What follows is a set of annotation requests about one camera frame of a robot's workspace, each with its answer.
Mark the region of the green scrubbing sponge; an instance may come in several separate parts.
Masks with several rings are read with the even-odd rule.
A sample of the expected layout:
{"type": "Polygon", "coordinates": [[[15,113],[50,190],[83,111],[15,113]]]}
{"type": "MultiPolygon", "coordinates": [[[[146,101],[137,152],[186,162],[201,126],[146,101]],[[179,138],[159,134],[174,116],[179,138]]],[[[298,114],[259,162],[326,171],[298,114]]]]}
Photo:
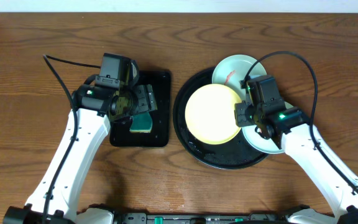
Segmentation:
{"type": "Polygon", "coordinates": [[[132,124],[129,131],[131,133],[150,133],[153,121],[149,112],[132,116],[132,124]]]}

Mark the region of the yellow plate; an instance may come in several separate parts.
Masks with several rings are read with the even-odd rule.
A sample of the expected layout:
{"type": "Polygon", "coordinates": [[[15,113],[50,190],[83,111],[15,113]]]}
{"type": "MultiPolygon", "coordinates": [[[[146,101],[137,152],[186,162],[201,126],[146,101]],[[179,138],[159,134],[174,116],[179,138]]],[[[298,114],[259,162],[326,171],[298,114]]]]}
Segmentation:
{"type": "Polygon", "coordinates": [[[185,106],[185,123],[199,141],[218,145],[233,139],[240,127],[234,116],[240,96],[221,84],[208,84],[197,89],[185,106]]]}

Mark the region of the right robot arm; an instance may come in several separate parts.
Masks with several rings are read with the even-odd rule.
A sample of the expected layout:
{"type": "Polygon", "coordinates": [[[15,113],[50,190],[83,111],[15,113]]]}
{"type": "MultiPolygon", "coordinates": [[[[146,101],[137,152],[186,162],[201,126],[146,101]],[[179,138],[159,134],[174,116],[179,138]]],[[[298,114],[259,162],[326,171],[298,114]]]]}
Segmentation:
{"type": "Polygon", "coordinates": [[[326,144],[307,115],[283,101],[251,105],[237,103],[234,109],[240,127],[256,126],[247,141],[262,152],[272,141],[290,156],[313,181],[328,202],[333,215],[311,208],[297,208],[285,214],[289,223],[358,223],[358,176],[326,144]]]}

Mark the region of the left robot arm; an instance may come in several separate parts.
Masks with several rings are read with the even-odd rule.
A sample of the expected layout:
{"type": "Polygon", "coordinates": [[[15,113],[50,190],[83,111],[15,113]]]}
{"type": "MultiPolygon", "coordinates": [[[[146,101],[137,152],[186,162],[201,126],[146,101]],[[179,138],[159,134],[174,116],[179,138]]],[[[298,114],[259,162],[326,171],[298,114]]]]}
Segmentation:
{"type": "Polygon", "coordinates": [[[3,223],[114,223],[114,212],[97,205],[78,213],[90,165],[115,121],[156,109],[150,84],[110,88],[81,85],[60,145],[24,208],[9,207],[3,223]]]}

